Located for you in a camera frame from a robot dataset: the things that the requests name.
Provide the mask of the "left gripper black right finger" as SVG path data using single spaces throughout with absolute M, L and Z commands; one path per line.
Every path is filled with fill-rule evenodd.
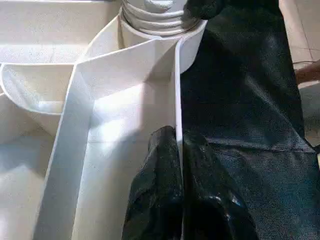
M 234 180 L 204 136 L 183 133 L 186 240 L 257 240 L 255 222 Z

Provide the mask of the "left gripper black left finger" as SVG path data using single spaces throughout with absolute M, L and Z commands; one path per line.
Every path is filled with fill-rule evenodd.
M 183 180 L 175 129 L 164 126 L 149 138 L 143 165 L 128 196 L 123 240 L 179 240 Z

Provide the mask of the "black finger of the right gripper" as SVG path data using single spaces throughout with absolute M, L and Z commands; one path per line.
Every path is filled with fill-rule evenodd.
M 188 0 L 184 8 L 193 18 L 209 20 L 225 7 L 225 0 Z

